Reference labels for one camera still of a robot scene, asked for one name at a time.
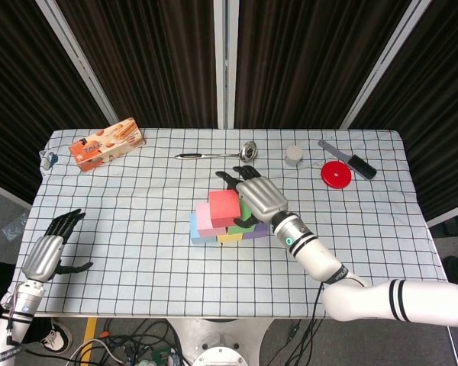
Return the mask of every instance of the robotic hand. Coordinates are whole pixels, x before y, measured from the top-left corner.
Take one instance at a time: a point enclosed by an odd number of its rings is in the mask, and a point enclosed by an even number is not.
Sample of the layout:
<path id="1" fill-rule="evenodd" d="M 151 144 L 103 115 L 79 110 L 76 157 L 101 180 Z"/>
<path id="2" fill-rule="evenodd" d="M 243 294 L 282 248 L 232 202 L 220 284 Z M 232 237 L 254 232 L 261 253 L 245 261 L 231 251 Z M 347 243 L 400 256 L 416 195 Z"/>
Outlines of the robotic hand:
<path id="1" fill-rule="evenodd" d="M 92 267 L 92 262 L 79 267 L 61 265 L 64 244 L 84 216 L 74 210 L 57 217 L 32 248 L 22 268 L 27 280 L 15 288 L 9 308 L 0 319 L 0 366 L 13 365 L 21 351 L 21 342 L 44 296 L 43 283 L 55 274 L 80 273 Z"/>
<path id="2" fill-rule="evenodd" d="M 259 221 L 271 225 L 273 233 L 297 262 L 317 281 L 329 284 L 323 305 L 336 320 L 361 318 L 396 319 L 405 322 L 458 326 L 458 285 L 437 281 L 392 280 L 370 287 L 349 271 L 321 243 L 296 213 L 288 212 L 288 201 L 277 187 L 252 166 L 237 166 L 244 181 L 217 172 L 234 189 L 253 215 L 241 227 Z"/>

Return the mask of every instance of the table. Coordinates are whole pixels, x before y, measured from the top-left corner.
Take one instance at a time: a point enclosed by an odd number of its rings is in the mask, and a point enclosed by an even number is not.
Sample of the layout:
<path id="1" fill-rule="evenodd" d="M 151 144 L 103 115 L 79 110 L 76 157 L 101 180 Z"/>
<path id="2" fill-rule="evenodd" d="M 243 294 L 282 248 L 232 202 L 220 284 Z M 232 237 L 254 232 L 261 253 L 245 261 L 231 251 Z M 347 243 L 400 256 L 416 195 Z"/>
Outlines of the table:
<path id="1" fill-rule="evenodd" d="M 224 246 L 190 243 L 190 213 L 207 201 L 209 189 L 224 188 L 215 172 L 238 161 L 173 156 L 233 153 L 247 140 L 259 148 L 252 165 L 282 189 L 289 209 L 351 271 L 372 284 L 445 279 L 394 131 L 145 129 L 146 146 L 81 173 L 68 146 L 94 132 L 56 131 L 45 146 L 45 156 L 54 153 L 58 161 L 42 170 L 14 281 L 24 279 L 26 254 L 50 221 L 76 208 L 86 217 L 64 249 L 63 264 L 94 265 L 46 284 L 40 315 L 310 316 L 319 283 L 273 236 Z M 335 158 L 318 146 L 320 139 L 365 158 L 376 177 L 366 181 L 352 173 L 345 189 L 327 187 L 321 167 Z M 289 167 L 282 157 L 294 144 L 304 159 Z M 317 315 L 324 315 L 320 302 Z"/>

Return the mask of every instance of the dark curtain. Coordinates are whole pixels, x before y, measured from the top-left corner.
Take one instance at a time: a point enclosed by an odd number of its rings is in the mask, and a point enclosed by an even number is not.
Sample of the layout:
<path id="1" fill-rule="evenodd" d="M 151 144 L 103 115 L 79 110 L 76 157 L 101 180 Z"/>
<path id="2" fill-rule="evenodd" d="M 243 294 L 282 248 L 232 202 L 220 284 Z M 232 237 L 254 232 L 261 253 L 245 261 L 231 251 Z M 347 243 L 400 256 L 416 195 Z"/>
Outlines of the dark curtain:
<path id="1" fill-rule="evenodd" d="M 458 207 L 458 1 L 431 2 L 351 128 L 401 134 L 426 220 Z"/>
<path id="2" fill-rule="evenodd" d="M 0 0 L 0 186 L 32 202 L 51 133 L 108 126 L 34 0 Z"/>
<path id="3" fill-rule="evenodd" d="M 236 128 L 338 128 L 408 4 L 241 1 Z"/>
<path id="4" fill-rule="evenodd" d="M 212 0 L 59 0 L 117 115 L 217 127 Z"/>

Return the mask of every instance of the blue block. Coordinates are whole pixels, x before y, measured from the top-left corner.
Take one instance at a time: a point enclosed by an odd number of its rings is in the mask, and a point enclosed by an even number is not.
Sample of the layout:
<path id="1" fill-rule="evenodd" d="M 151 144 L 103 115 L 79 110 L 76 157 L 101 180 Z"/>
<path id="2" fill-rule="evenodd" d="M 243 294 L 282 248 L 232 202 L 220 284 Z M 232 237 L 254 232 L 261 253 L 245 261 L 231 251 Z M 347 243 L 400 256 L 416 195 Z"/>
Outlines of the blue block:
<path id="1" fill-rule="evenodd" d="M 192 212 L 190 214 L 190 240 L 192 241 L 192 244 L 205 244 L 207 242 L 217 242 L 216 236 L 210 236 L 208 238 L 200 237 L 197 230 L 197 215 L 195 215 L 195 212 Z"/>

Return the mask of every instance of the green block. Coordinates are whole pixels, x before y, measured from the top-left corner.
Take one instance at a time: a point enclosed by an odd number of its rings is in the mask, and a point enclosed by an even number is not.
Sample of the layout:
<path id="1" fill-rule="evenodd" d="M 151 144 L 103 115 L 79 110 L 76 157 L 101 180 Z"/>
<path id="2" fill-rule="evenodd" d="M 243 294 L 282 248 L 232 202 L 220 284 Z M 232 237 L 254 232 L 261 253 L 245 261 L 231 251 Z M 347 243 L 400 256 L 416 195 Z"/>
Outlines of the green block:
<path id="1" fill-rule="evenodd" d="M 250 218 L 251 216 L 251 210 L 250 208 L 241 200 L 239 200 L 239 207 L 241 209 L 241 219 L 242 221 L 245 221 Z M 227 234 L 244 234 L 244 233 L 252 233 L 254 231 L 255 225 L 252 225 L 248 227 L 247 229 L 244 229 L 243 227 L 239 227 L 238 225 L 236 226 L 229 226 L 227 228 Z"/>

